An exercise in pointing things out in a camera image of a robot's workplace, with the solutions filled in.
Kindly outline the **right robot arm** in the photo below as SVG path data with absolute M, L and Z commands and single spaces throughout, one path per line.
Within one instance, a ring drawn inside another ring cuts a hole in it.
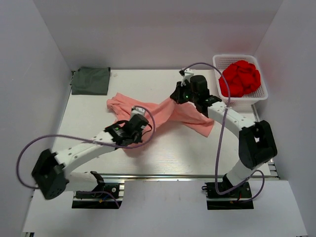
M 257 169 L 277 155 L 277 147 L 270 124 L 262 120 L 252 121 L 230 109 L 227 103 L 211 95 L 206 78 L 202 75 L 179 81 L 170 98 L 177 104 L 191 102 L 198 112 L 221 123 L 238 138 L 238 157 L 235 166 L 224 175 L 222 182 L 216 181 L 217 194 L 236 196 Z

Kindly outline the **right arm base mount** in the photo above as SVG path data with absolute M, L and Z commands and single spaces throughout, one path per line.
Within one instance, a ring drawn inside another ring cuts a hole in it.
M 206 194 L 208 210 L 250 210 L 254 209 L 251 188 L 248 182 L 237 187 L 230 193 L 219 195 L 215 190 L 215 183 L 208 182 L 202 186 Z

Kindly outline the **pink t shirt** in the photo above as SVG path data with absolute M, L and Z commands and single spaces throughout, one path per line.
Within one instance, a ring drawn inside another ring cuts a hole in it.
M 136 149 L 125 149 L 127 156 L 137 158 L 153 147 L 158 138 L 173 131 L 175 127 L 186 126 L 204 137 L 208 137 L 214 120 L 199 113 L 191 103 L 176 104 L 172 99 L 166 98 L 160 103 L 141 102 L 123 94 L 117 93 L 107 100 L 107 108 L 112 111 L 117 120 L 127 120 L 131 115 L 132 106 L 142 106 L 148 109 L 155 119 L 156 132 L 153 139 L 146 145 Z

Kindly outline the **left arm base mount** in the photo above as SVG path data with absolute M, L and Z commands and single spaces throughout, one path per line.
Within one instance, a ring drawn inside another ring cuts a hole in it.
M 123 201 L 124 183 L 104 183 L 100 193 L 79 191 L 74 194 L 72 209 L 119 209 Z

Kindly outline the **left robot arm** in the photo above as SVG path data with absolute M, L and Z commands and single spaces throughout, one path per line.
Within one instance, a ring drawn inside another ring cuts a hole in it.
M 51 152 L 46 149 L 40 154 L 32 177 L 44 198 L 50 200 L 63 192 L 90 193 L 93 197 L 103 194 L 105 183 L 96 171 L 78 173 L 74 170 L 88 161 L 142 141 L 142 133 L 149 121 L 140 114 L 130 120 L 121 120 L 100 132 L 92 143 L 82 142 L 63 151 Z

